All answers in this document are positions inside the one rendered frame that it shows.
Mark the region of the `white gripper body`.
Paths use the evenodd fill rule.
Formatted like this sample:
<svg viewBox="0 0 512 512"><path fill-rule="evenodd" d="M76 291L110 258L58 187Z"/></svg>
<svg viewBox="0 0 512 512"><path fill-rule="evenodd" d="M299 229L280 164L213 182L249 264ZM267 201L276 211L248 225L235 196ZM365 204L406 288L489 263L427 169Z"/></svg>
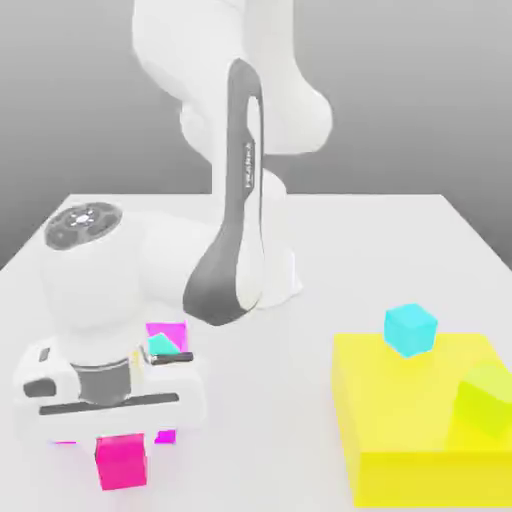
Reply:
<svg viewBox="0 0 512 512"><path fill-rule="evenodd" d="M20 367L13 377L15 410L22 431L45 441L89 442L98 437L195 427L206 415L196 361L146 366L135 373L132 393L111 407L79 398L71 367L57 371Z"/></svg>

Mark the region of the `small pink cube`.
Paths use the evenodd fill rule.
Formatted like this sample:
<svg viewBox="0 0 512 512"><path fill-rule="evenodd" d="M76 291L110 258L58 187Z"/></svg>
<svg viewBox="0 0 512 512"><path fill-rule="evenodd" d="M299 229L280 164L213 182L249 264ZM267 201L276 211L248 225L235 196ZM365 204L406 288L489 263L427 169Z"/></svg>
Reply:
<svg viewBox="0 0 512 512"><path fill-rule="evenodd" d="M142 433L97 438L95 462L103 491L147 484L147 456Z"/></svg>

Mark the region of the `small teal cube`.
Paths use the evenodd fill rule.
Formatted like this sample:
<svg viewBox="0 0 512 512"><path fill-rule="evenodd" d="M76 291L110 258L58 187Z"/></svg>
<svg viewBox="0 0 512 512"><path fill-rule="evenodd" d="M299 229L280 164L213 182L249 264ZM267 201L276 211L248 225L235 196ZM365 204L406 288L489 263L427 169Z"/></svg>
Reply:
<svg viewBox="0 0 512 512"><path fill-rule="evenodd" d="M148 338L148 353L150 356L168 356L181 352L181 349L164 333L158 333Z"/></svg>

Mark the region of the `small cyan cube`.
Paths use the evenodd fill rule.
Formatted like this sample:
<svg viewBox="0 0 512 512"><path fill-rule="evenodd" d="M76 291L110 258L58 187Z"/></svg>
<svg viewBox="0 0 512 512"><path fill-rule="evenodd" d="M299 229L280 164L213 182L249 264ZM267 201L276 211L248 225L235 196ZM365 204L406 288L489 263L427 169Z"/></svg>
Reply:
<svg viewBox="0 0 512 512"><path fill-rule="evenodd" d="M438 320L416 303L386 311L383 337L397 353L410 358L433 348Z"/></svg>

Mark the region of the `small yellow-green cube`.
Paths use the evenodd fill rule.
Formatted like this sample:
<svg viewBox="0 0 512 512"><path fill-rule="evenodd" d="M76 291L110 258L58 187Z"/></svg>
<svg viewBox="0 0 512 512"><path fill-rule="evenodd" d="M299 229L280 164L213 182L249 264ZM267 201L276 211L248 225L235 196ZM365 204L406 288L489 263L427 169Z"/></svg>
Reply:
<svg viewBox="0 0 512 512"><path fill-rule="evenodd" d="M512 430L512 372L496 361L472 366L458 384L453 411L491 437L507 435Z"/></svg>

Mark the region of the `large magenta box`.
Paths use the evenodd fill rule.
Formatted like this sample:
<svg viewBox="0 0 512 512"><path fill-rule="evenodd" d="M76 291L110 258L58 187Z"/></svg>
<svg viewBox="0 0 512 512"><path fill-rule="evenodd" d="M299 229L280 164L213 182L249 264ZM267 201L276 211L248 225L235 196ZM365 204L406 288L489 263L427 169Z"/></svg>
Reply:
<svg viewBox="0 0 512 512"><path fill-rule="evenodd" d="M164 333L181 352L150 356L148 338L158 333ZM149 389L147 373L156 367L156 361L188 352L187 327L184 322L135 322L104 331L60 333L52 351L66 368L65 381L56 385L60 404L113 408L158 394Z"/></svg>

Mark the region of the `large yellow box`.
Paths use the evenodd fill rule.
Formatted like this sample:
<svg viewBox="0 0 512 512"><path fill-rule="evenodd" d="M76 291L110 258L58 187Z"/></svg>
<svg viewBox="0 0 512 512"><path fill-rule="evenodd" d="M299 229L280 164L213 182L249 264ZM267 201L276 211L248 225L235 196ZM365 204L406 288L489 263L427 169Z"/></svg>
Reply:
<svg viewBox="0 0 512 512"><path fill-rule="evenodd" d="M502 426L475 389L456 402L485 363L505 367L482 334L440 334L411 358L378 333L335 335L332 396L355 506L512 512L512 394Z"/></svg>

